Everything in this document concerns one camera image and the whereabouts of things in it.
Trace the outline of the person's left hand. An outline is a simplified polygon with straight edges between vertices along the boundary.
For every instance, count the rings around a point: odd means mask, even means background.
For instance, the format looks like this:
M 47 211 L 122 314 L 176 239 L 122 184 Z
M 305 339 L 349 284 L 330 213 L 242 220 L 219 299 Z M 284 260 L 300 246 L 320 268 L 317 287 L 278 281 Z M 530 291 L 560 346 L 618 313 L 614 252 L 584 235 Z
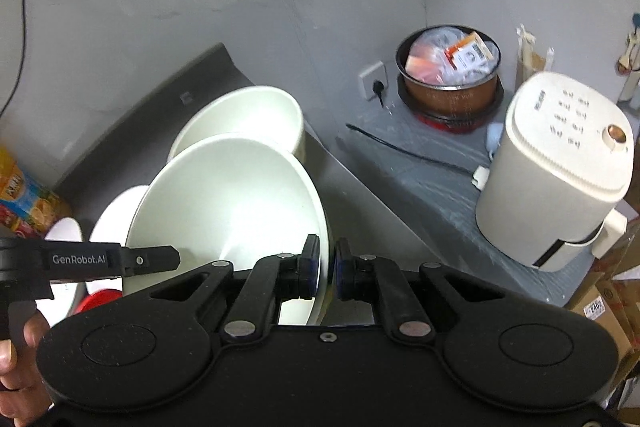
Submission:
M 52 403 L 37 369 L 36 351 L 50 329 L 39 310 L 25 323 L 25 346 L 1 341 L 1 416 L 10 426 L 29 426 L 49 410 Z

